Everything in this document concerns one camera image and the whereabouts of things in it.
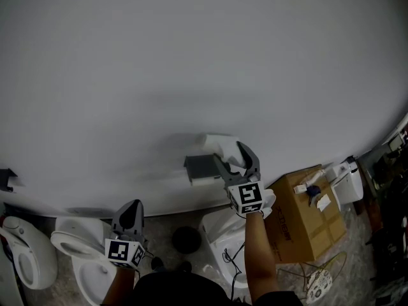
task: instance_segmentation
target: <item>white toilet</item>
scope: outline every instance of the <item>white toilet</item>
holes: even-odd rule
[[[334,166],[326,173],[337,206],[352,203],[363,198],[363,182],[355,162],[347,161]]]
[[[236,270],[232,263],[225,262],[223,254],[226,249],[228,254],[233,257],[245,242],[245,219],[240,218],[236,211],[225,208],[204,215],[198,231],[203,237],[203,242],[209,245],[222,275],[232,285]],[[235,264],[242,272],[237,275],[234,287],[241,289],[248,288],[244,250],[245,247],[234,259]]]
[[[57,254],[46,235],[18,217],[7,217],[0,234],[10,245],[16,271],[24,285],[45,289],[55,282]]]
[[[58,217],[51,242],[72,257],[76,283],[86,300],[99,306],[116,276],[116,266],[105,258],[110,226],[87,217]]]

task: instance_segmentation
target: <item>black shirt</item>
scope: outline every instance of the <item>black shirt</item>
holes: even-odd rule
[[[187,272],[159,272],[142,277],[133,290],[130,305],[231,305],[225,291],[215,282]],[[292,291],[267,293],[254,306],[301,306]]]

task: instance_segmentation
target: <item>grey plastic part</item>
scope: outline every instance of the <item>grey plastic part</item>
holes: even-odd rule
[[[212,154],[205,156],[186,156],[184,167],[187,169],[190,182],[192,182],[193,179],[218,179],[220,177]]]
[[[244,143],[237,142],[237,145],[247,167],[243,176],[239,172],[231,172],[230,165],[223,162],[218,155],[214,154],[213,156],[215,165],[217,166],[222,179],[225,181],[225,188],[261,180],[258,157]]]
[[[111,238],[119,239],[124,236],[126,240],[144,243],[143,237],[144,211],[140,200],[133,200],[123,205],[113,216]]]

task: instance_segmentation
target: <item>toilet seat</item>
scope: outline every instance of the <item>toilet seat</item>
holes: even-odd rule
[[[16,271],[25,286],[45,289],[55,282],[57,257],[47,236],[18,217],[7,217],[0,234],[10,245]]]
[[[51,234],[51,242],[57,249],[72,258],[86,259],[89,261],[106,259],[105,250],[102,245],[87,242],[69,233],[55,231]]]
[[[54,232],[67,233],[87,242],[105,246],[105,238],[110,234],[110,225],[90,217],[58,217]]]

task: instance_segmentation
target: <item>black round object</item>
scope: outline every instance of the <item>black round object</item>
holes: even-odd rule
[[[200,248],[201,235],[192,227],[180,227],[174,232],[171,241],[178,252],[191,254]]]

